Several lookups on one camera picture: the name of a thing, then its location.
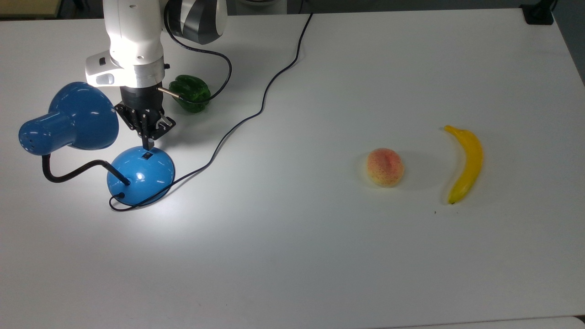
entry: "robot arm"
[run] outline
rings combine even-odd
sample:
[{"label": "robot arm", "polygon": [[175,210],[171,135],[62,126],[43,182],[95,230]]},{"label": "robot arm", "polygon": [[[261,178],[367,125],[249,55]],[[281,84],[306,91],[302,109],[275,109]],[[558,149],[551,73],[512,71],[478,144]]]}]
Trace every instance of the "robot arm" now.
[{"label": "robot arm", "polygon": [[154,140],[176,123],[164,115],[164,70],[161,8],[168,6],[174,35],[200,44],[223,33],[227,19],[225,0],[104,0],[104,21],[110,49],[87,58],[89,84],[120,87],[122,102],[115,108],[127,126],[150,150]]}]

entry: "green bell pepper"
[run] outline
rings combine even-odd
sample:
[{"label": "green bell pepper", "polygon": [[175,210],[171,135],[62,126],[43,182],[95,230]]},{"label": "green bell pepper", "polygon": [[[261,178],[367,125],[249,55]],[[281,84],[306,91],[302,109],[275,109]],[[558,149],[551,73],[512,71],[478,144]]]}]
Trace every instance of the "green bell pepper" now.
[{"label": "green bell pepper", "polygon": [[[188,76],[182,74],[175,78],[175,81],[168,85],[168,89],[172,92],[183,96],[190,101],[202,101],[211,96],[209,87],[207,84],[198,77]],[[192,104],[175,98],[177,103],[181,105],[186,111],[191,113],[199,113],[205,109],[205,106],[209,104],[209,101],[201,104]]]}]

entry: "lamp shade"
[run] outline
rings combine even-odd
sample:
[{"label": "lamp shade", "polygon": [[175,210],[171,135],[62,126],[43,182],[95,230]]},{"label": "lamp shade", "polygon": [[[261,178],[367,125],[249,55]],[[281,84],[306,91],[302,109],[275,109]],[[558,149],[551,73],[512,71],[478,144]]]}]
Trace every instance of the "lamp shade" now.
[{"label": "lamp shade", "polygon": [[65,145],[97,150],[118,137],[118,117],[108,97],[83,82],[63,87],[53,97],[49,113],[20,127],[20,145],[34,155],[48,155]]}]

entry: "black cable clip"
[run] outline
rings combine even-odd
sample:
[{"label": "black cable clip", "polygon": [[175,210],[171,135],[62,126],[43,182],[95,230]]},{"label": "black cable clip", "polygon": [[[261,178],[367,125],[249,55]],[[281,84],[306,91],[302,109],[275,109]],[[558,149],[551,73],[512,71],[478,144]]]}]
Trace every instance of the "black cable clip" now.
[{"label": "black cable clip", "polygon": [[541,0],[536,5],[520,5],[524,13],[524,20],[530,25],[552,25],[555,21],[552,18],[552,11],[555,9],[557,0]]}]

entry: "blue desk lamp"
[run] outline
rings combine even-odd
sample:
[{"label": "blue desk lamp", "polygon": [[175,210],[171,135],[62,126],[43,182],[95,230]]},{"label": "blue desk lamp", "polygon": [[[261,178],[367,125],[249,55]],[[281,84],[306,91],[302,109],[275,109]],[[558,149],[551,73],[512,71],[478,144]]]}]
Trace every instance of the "blue desk lamp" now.
[{"label": "blue desk lamp", "polygon": [[173,161],[157,148],[146,151],[138,146],[124,151],[112,164],[94,160],[60,177],[51,174],[51,152],[65,145],[83,150],[107,148],[116,141],[118,129],[118,117],[109,99],[87,83],[74,82],[55,95],[49,113],[23,124],[18,135],[25,150],[43,158],[43,174],[54,183],[103,166],[109,171],[109,191],[118,201],[127,205],[155,202],[165,195],[175,172]]}]

